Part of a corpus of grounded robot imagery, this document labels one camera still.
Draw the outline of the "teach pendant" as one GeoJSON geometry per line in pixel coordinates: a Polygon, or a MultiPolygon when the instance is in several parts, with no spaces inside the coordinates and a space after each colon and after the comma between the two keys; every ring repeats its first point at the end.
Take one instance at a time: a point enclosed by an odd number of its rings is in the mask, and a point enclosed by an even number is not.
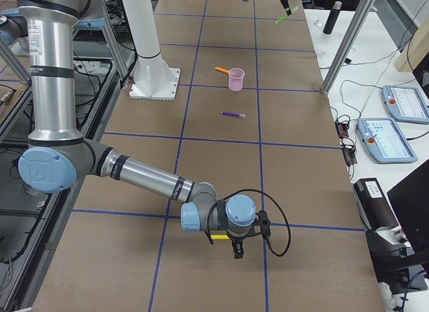
{"type": "Polygon", "coordinates": [[[428,124],[428,106],[416,87],[385,85],[381,94],[386,109],[395,120],[428,124]]]}
{"type": "Polygon", "coordinates": [[[391,117],[360,118],[357,131],[370,156],[378,164],[409,164],[418,160],[391,117]]]}

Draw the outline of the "black brown box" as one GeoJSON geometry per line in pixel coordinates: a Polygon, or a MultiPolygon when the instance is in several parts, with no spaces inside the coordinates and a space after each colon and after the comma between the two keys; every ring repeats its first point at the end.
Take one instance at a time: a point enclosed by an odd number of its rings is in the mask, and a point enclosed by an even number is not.
{"type": "Polygon", "coordinates": [[[399,223],[376,178],[361,178],[353,184],[359,213],[365,225],[373,231],[388,231],[399,223]]]}

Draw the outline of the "small circuit boards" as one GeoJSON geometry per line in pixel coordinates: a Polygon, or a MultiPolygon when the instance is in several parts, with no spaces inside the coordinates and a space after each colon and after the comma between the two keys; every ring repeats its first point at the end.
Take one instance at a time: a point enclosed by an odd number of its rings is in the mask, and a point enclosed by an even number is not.
{"type": "Polygon", "coordinates": [[[357,163],[356,160],[356,144],[349,136],[349,122],[338,121],[334,122],[336,132],[338,134],[341,151],[345,160],[346,166],[350,167],[357,163]]]}

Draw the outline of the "purple marker pen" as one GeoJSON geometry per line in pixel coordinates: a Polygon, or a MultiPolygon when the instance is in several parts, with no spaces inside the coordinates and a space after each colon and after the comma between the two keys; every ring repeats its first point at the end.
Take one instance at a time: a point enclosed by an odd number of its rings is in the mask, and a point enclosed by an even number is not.
{"type": "Polygon", "coordinates": [[[239,118],[246,118],[245,114],[242,113],[235,113],[230,111],[221,111],[221,115],[231,116],[231,117],[239,117],[239,118]]]}

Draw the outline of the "near teach pendant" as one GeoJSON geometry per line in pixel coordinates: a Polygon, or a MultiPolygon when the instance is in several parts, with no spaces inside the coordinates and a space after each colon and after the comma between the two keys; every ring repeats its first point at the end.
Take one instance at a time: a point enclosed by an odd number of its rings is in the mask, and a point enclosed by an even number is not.
{"type": "Polygon", "coordinates": [[[418,160],[391,117],[360,118],[357,131],[370,156],[378,164],[409,164],[418,160]]]}

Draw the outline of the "far teach pendant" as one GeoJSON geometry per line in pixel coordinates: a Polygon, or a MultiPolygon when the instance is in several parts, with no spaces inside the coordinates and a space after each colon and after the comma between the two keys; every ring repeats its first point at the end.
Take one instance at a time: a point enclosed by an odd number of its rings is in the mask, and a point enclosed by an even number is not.
{"type": "Polygon", "coordinates": [[[416,87],[385,85],[381,94],[386,109],[395,120],[428,124],[428,106],[416,87]]]}

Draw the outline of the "black water bottle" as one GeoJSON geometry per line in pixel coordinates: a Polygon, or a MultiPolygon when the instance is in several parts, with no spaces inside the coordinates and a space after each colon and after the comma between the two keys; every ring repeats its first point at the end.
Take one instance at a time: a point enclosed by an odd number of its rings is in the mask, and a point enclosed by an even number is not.
{"type": "Polygon", "coordinates": [[[326,20],[326,23],[324,25],[323,33],[324,34],[332,34],[334,25],[338,19],[339,13],[341,12],[342,2],[341,1],[335,1],[334,5],[332,6],[330,13],[328,15],[328,19],[326,20]]]}

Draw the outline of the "orange marker pen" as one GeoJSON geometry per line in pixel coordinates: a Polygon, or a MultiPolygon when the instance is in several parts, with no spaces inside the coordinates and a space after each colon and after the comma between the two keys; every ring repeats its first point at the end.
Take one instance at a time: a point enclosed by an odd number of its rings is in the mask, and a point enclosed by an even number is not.
{"type": "Polygon", "coordinates": [[[217,70],[217,71],[219,71],[219,72],[222,72],[222,73],[225,73],[225,74],[229,74],[229,70],[227,70],[225,68],[221,68],[219,66],[216,66],[214,69],[217,70]]]}

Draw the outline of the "green marker pen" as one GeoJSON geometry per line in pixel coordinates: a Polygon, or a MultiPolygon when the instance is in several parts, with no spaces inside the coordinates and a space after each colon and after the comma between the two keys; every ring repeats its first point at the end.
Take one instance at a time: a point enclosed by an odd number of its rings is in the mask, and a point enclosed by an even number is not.
{"type": "Polygon", "coordinates": [[[275,21],[275,24],[279,24],[281,22],[283,22],[284,20],[286,20],[287,18],[289,18],[291,15],[293,15],[295,12],[297,12],[297,10],[299,10],[298,6],[295,6],[291,9],[289,9],[286,14],[284,14],[283,16],[281,16],[280,18],[278,18],[275,21]]]}

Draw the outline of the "yellow marker pen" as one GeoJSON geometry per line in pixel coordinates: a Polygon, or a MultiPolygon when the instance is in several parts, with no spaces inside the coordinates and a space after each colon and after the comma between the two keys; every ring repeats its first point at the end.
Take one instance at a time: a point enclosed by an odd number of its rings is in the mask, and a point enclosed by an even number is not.
{"type": "Polygon", "coordinates": [[[230,240],[230,238],[227,235],[211,235],[211,239],[218,241],[218,240],[230,240]]]}

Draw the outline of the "black monitor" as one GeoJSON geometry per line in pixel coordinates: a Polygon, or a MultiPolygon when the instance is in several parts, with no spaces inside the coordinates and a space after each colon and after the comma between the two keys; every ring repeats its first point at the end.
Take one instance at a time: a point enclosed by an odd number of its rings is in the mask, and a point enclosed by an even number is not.
{"type": "Polygon", "coordinates": [[[387,196],[414,251],[428,249],[428,161],[392,187],[387,196]]]}

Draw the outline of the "aluminium frame post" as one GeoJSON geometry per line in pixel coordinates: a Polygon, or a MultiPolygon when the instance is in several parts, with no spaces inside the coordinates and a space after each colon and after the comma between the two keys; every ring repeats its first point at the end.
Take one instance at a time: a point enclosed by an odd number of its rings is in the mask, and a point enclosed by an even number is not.
{"type": "Polygon", "coordinates": [[[343,67],[345,58],[348,56],[348,53],[351,50],[374,2],[375,0],[360,0],[320,88],[320,92],[323,95],[328,95],[332,88],[341,68],[343,67]]]}

